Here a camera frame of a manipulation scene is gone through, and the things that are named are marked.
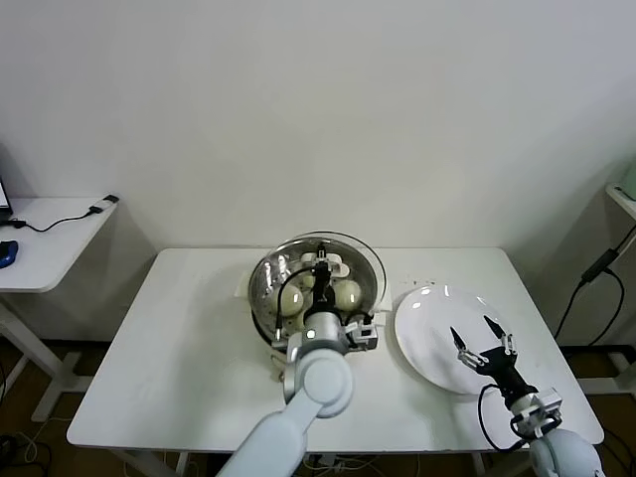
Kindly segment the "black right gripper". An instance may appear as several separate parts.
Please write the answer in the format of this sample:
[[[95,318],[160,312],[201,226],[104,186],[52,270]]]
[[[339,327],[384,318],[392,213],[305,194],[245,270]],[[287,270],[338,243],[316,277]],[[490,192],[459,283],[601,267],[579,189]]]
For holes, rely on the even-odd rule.
[[[503,347],[493,348],[479,355],[470,351],[457,331],[450,327],[452,340],[457,349],[457,358],[468,368],[477,368],[481,376],[494,380],[504,401],[517,401],[536,391],[517,371],[517,348],[512,334],[506,333],[501,325],[487,315],[484,319],[492,333],[500,340]]]

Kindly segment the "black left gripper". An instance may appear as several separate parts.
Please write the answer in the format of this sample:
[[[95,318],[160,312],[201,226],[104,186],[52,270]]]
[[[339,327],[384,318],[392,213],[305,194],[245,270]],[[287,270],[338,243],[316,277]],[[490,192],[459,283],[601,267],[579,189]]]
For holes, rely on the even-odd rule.
[[[324,246],[318,246],[314,259],[314,285],[312,288],[312,305],[309,313],[336,313],[335,291],[331,285],[330,262]]]

